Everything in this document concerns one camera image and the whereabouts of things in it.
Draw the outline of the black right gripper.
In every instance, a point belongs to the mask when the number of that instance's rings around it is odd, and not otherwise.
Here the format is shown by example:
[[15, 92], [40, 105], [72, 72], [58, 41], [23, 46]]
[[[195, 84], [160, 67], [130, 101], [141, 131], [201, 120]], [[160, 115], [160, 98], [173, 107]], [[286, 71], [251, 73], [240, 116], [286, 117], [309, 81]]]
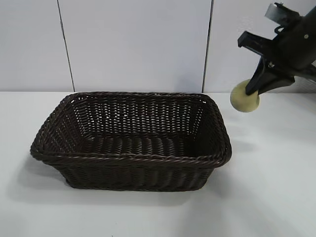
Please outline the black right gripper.
[[277, 23], [273, 39], [248, 31], [238, 38], [238, 46], [260, 56], [256, 71], [245, 87], [246, 95], [258, 95], [290, 86], [295, 76], [316, 80], [316, 9], [305, 16], [282, 3], [271, 3], [265, 17]]

